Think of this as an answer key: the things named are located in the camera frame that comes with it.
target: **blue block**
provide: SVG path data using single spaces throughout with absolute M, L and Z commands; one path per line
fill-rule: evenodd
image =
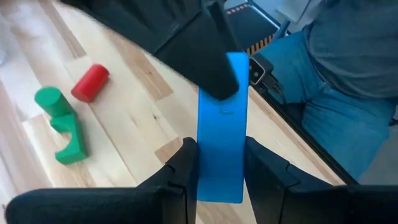
M 227 56 L 238 80 L 239 91 L 219 101 L 199 90 L 198 200 L 241 203 L 249 57 L 246 53 L 228 53 Z

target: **blue jeans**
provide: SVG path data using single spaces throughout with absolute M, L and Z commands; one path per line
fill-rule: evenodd
M 286 102 L 305 103 L 304 129 L 358 179 L 389 137 L 394 102 L 353 98 L 327 84 L 310 61 L 302 32 L 272 42 L 260 54 L 274 65 Z

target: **green curved block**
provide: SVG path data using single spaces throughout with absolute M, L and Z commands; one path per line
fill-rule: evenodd
M 67 165 L 87 158 L 83 133 L 75 114 L 53 118 L 50 124 L 59 133 L 71 134 L 71 140 L 66 148 L 55 153 L 56 160 Z
M 74 113 L 72 106 L 61 91 L 53 86 L 41 88 L 35 94 L 35 101 L 52 118 Z

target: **wood grain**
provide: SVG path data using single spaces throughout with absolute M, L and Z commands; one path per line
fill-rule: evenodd
M 80 11 L 52 0 L 0 2 L 0 204 L 45 187 L 133 187 L 196 138 L 198 89 L 162 62 Z M 93 63 L 110 72 L 90 104 L 70 90 Z M 81 121 L 89 158 L 69 166 L 54 152 L 69 141 L 34 103 L 56 86 Z M 253 89 L 247 135 L 304 171 L 343 184 Z M 198 203 L 197 223 L 255 223 L 247 189 L 242 204 Z

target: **green cylinder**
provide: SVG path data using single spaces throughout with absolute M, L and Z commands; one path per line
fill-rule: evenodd
M 41 88 L 35 94 L 35 101 L 52 118 L 74 113 L 61 91 L 53 86 Z

